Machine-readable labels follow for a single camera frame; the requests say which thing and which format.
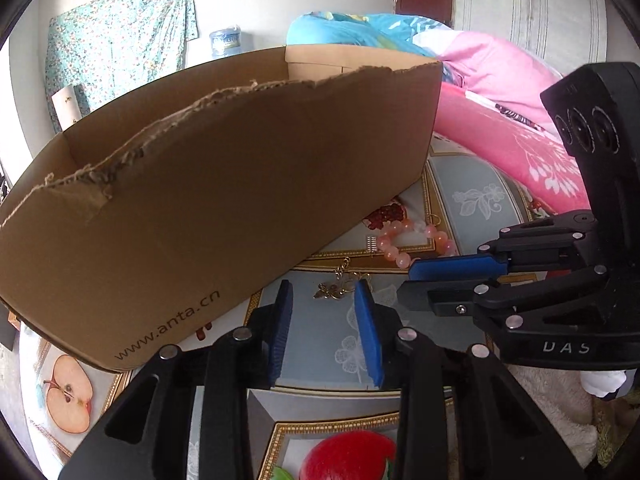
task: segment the blue blanket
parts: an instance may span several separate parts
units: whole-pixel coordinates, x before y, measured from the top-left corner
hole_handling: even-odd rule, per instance
[[[376,46],[436,57],[428,48],[414,45],[412,38],[431,28],[449,28],[443,23],[422,16],[399,14],[339,14],[311,12],[295,19],[287,33],[287,44],[338,43]],[[443,80],[453,82],[445,66]]]

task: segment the cardboard box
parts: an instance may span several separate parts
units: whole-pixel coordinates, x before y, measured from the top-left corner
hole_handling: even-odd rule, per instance
[[[418,180],[441,74],[427,57],[300,45],[108,103],[0,206],[0,298],[88,364],[140,366]]]

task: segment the green leaf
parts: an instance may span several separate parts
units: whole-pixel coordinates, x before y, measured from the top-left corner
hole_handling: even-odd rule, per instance
[[[382,478],[380,480],[391,480],[391,477],[393,475],[394,475],[394,463],[387,458],[385,460],[385,472],[382,473]]]
[[[283,468],[276,466],[273,468],[271,480],[293,480],[293,476],[291,476],[289,472],[284,470]]]

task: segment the pink bead bracelet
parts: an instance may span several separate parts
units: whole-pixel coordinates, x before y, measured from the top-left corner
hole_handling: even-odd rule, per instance
[[[393,245],[393,239],[404,232],[414,231],[423,233],[425,238],[433,239],[436,244],[436,252],[440,256],[455,256],[456,243],[449,240],[449,236],[444,231],[438,231],[434,224],[424,224],[424,222],[414,223],[411,219],[405,218],[402,221],[394,220],[391,224],[381,229],[380,236],[376,237],[376,245],[382,251],[385,259],[395,262],[400,269],[407,269],[412,264],[411,256],[408,253],[401,253]]]

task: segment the camera lens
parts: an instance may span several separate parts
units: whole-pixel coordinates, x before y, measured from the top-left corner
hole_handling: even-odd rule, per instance
[[[571,130],[574,133],[574,137],[578,139],[580,145],[587,152],[592,152],[594,145],[591,129],[584,116],[577,110],[577,108],[574,108],[569,112],[569,123],[571,124]]]
[[[617,153],[620,148],[620,141],[613,121],[602,108],[595,107],[592,115],[598,140],[605,148],[611,150],[613,153]]]
[[[574,142],[574,138],[571,135],[571,130],[566,125],[566,121],[561,116],[556,115],[555,122],[562,142],[564,142],[565,144],[572,144]]]

